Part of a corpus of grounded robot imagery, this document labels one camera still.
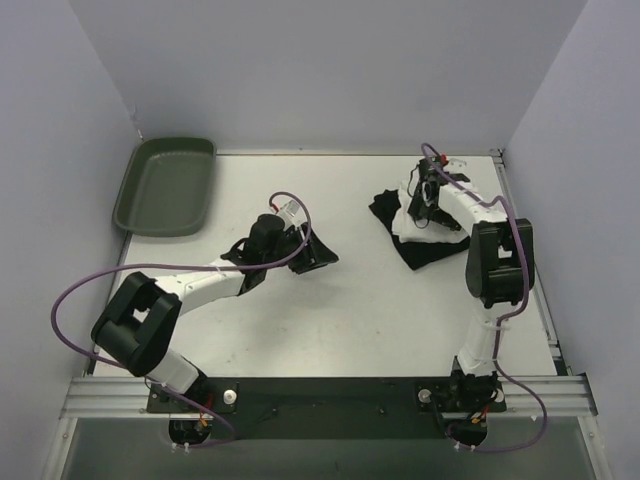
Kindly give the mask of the white t-shirt with robot print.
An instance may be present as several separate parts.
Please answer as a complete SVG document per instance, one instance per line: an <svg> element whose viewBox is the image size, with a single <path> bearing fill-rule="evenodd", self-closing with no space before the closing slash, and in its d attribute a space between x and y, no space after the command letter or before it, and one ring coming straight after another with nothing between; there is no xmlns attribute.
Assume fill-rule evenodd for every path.
<svg viewBox="0 0 640 480"><path fill-rule="evenodd" d="M407 193L408 186L406 180L399 184L397 195L400 207L391 224L392 234L398 237L401 244L460 244L469 239L468 234L464 231L454 231L428 220L414 220L408 211L411 202Z"/></svg>

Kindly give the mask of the black t-shirt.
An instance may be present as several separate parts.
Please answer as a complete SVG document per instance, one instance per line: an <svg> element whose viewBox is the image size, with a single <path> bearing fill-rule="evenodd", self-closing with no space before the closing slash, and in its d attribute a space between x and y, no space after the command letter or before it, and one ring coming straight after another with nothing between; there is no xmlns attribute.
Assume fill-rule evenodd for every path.
<svg viewBox="0 0 640 480"><path fill-rule="evenodd" d="M372 214L382 223L389 233L396 252L412 271L419 270L428 264L464 252L469 248L470 240L468 237L457 243L402 243L399 237L392 233L392 221L400 208L401 204L397 190L385 190L383 193L375 195L373 202L369 205Z"/></svg>

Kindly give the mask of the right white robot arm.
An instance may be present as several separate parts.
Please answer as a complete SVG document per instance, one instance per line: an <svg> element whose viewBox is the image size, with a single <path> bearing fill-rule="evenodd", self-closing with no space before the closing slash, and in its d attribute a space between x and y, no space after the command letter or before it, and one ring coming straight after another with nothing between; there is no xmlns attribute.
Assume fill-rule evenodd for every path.
<svg viewBox="0 0 640 480"><path fill-rule="evenodd" d="M484 199L445 165L441 156L419 160L408 215L468 235L465 281L478 304L456 362L465 375L492 376L506 322L526 309L535 283L533 226L504 197Z"/></svg>

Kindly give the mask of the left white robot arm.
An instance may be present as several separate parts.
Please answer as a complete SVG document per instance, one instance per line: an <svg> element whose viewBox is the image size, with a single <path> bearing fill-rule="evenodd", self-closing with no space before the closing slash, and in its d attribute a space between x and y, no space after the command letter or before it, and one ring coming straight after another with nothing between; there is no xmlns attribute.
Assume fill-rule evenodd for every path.
<svg viewBox="0 0 640 480"><path fill-rule="evenodd" d="M263 214L249 235L210 264L210 271L191 271L151 278L129 274L91 331L92 340L135 377L147 377L167 388L183 411L204 402L206 375L170 348L182 314L214 301L248 293L266 278L266 264L284 260L295 274L339 260L309 228L281 215Z"/></svg>

